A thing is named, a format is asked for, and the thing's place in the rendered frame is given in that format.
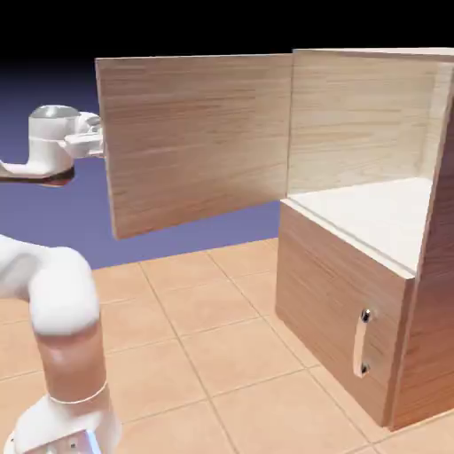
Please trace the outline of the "light wood cabinet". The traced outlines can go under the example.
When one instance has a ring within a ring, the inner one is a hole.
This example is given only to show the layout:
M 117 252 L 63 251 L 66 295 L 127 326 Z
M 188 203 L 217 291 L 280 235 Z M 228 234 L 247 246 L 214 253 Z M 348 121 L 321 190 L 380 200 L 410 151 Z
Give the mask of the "light wood cabinet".
M 284 200 L 413 276 L 387 428 L 454 409 L 454 48 L 294 53 Z

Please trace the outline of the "light wood cabinet door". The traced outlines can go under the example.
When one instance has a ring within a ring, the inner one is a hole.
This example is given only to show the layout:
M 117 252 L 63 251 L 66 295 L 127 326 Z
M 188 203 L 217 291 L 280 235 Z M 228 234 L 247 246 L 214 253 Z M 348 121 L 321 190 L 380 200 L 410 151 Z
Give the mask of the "light wood cabinet door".
M 98 59 L 114 236 L 283 198 L 292 66 L 290 54 Z

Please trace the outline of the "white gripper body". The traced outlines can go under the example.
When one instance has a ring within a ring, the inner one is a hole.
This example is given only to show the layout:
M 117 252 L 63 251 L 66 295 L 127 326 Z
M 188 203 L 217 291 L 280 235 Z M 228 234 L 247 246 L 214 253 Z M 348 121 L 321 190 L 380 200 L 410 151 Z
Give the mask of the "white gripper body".
M 104 137 L 102 130 L 67 135 L 62 147 L 73 159 L 104 156 Z

